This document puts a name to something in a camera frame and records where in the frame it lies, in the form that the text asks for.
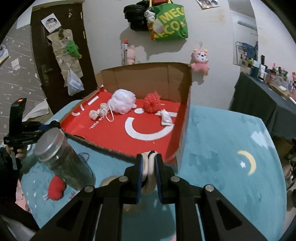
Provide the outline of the left hand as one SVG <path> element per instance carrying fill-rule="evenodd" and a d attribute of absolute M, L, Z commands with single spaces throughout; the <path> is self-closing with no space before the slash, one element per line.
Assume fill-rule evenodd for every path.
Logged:
<path fill-rule="evenodd" d="M 15 158 L 20 160 L 24 160 L 27 156 L 27 146 L 20 147 L 15 151 L 13 147 L 6 145 L 6 151 L 11 157 L 13 156 L 12 153 L 14 153 Z"/>

